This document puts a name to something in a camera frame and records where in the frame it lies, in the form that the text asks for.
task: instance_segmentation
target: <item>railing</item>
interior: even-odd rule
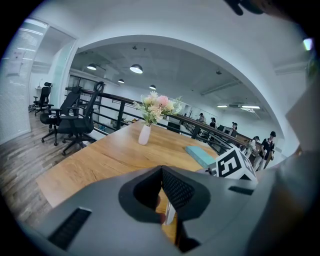
[[[72,87],[66,87],[65,88],[67,91],[71,91],[72,90]],[[85,94],[89,94],[89,95],[92,95],[93,94],[93,91],[92,90],[87,90],[87,89],[81,89],[81,92],[82,93],[85,93]],[[135,114],[132,114],[132,113],[129,113],[129,112],[126,112],[124,111],[125,109],[125,106],[127,105],[128,107],[129,106],[133,106],[134,105],[134,101],[132,99],[129,99],[129,98],[124,98],[124,97],[120,97],[120,96],[117,96],[117,95],[113,95],[113,94],[108,94],[108,93],[104,93],[104,92],[100,92],[98,94],[98,96],[101,96],[102,98],[107,98],[107,99],[111,99],[112,102],[114,101],[117,101],[117,103],[119,103],[119,109],[117,108],[114,108],[114,107],[111,107],[111,106],[107,106],[107,105],[103,105],[101,103],[98,103],[98,102],[95,102],[94,104],[99,106],[100,108],[106,108],[106,109],[110,109],[110,110],[113,110],[113,111],[117,111],[118,112],[118,117],[117,119],[113,118],[113,117],[110,117],[110,116],[107,116],[105,114],[101,114],[99,112],[93,112],[94,114],[100,116],[100,117],[103,117],[103,118],[107,118],[107,119],[110,119],[110,120],[113,120],[114,122],[116,122],[116,127],[111,127],[105,123],[102,123],[102,122],[99,122],[99,121],[96,121],[94,120],[93,122],[98,124],[98,125],[101,125],[101,126],[104,126],[108,129],[111,129],[112,131],[117,131],[121,128],[122,125],[129,125],[128,123],[126,122],[123,122],[122,121],[122,117],[123,117],[123,114],[125,115],[128,115],[128,116],[131,116],[131,117],[134,117],[134,118],[137,118],[137,119],[142,119],[142,120],[145,120],[143,117],[141,116],[138,116],[138,115],[135,115]],[[80,98],[80,100],[82,102],[85,102],[85,103],[88,103],[89,101],[88,100],[85,100],[85,99],[82,99]],[[79,104],[79,100],[77,101],[76,105],[77,107],[79,107],[80,109],[83,109],[85,110],[86,108],[84,107],[85,104]],[[204,123],[201,123],[201,122],[198,122],[192,118],[189,118],[189,117],[186,117],[186,116],[183,116],[183,115],[175,115],[175,116],[169,116],[171,118],[174,118],[176,120],[179,120],[180,122],[179,123],[185,123],[186,124],[186,127],[188,128],[191,128],[191,131],[190,132],[187,132],[187,131],[183,131],[183,130],[180,130],[178,128],[175,128],[175,127],[171,127],[169,125],[165,125],[165,124],[162,124],[162,123],[158,123],[157,125],[161,126],[161,127],[165,127],[171,131],[176,131],[178,133],[181,133],[181,134],[185,134],[185,135],[188,135],[190,136],[192,139],[197,139],[197,140],[200,140],[200,141],[203,141],[205,143],[208,143],[214,150],[218,151],[218,154],[221,154],[229,149],[232,148],[232,146],[230,146],[230,143],[233,143],[235,144],[236,146],[240,147],[240,146],[246,146],[246,144],[238,139],[236,139],[235,137],[232,137],[218,129],[215,129],[213,127],[210,127]],[[206,131],[207,132],[207,136],[204,137],[204,136],[199,136],[199,133],[200,133],[200,129],[203,130],[203,131]],[[107,132],[104,132],[98,128],[94,128],[95,131],[103,134],[103,135],[109,135],[109,133]]]

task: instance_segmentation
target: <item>floor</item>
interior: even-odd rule
[[[20,221],[34,227],[52,207],[40,191],[36,178],[63,159],[80,150],[74,145],[66,156],[61,152],[63,134],[41,142],[49,132],[49,126],[40,122],[40,113],[29,113],[31,132],[0,145],[0,189],[12,214]]]

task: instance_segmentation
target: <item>black office chair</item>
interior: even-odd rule
[[[69,114],[69,108],[73,106],[73,104],[76,102],[77,99],[80,98],[81,95],[81,87],[73,87],[71,92],[67,95],[64,102],[62,103],[60,108],[51,108],[54,105],[52,104],[44,104],[44,107],[48,107],[48,113],[43,113],[40,115],[40,121],[41,123],[45,125],[50,125],[49,128],[51,129],[53,126],[53,130],[50,131],[46,136],[41,138],[42,143],[45,142],[45,138],[51,136],[54,134],[54,145],[57,146],[57,126],[60,124],[61,115],[68,115]],[[55,112],[55,118],[51,118],[50,116],[53,114],[52,111]]]
[[[85,134],[89,134],[94,129],[94,104],[99,92],[103,89],[104,82],[98,82],[94,86],[94,93],[90,99],[90,102],[87,104],[84,111],[84,118],[79,118],[79,108],[78,107],[69,107],[69,110],[73,110],[73,116],[67,113],[66,116],[61,116],[61,123],[58,127],[59,134],[73,134],[74,137],[63,139],[63,143],[66,141],[71,141],[68,146],[62,151],[62,155],[66,155],[66,151],[72,147],[74,144],[78,143],[81,148],[84,148],[85,145],[83,142],[94,142],[93,138]]]
[[[50,82],[44,83],[44,87],[42,87],[42,89],[41,89],[40,100],[37,100],[37,98],[38,98],[37,96],[33,96],[35,99],[33,102],[34,103],[33,105],[40,107],[40,109],[34,111],[34,116],[36,116],[38,112],[43,111],[42,108],[44,107],[44,104],[47,104],[49,102],[51,85],[52,85],[52,83],[50,83]]]

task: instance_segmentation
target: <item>white vase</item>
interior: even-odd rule
[[[150,126],[144,125],[142,127],[139,140],[138,140],[140,145],[146,145],[148,143],[150,131],[151,131],[151,125]]]

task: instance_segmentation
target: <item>table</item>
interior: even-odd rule
[[[158,165],[176,166],[197,171],[202,169],[186,151],[186,146],[198,146],[213,158],[217,153],[206,143],[176,132],[152,125],[147,145],[140,145],[138,138],[143,127],[135,122],[90,144],[58,163],[36,182],[52,207],[57,206],[85,186],[102,179]],[[161,202],[157,213],[165,213],[168,198],[161,189]],[[177,219],[162,225],[163,231],[173,242],[176,237]]]

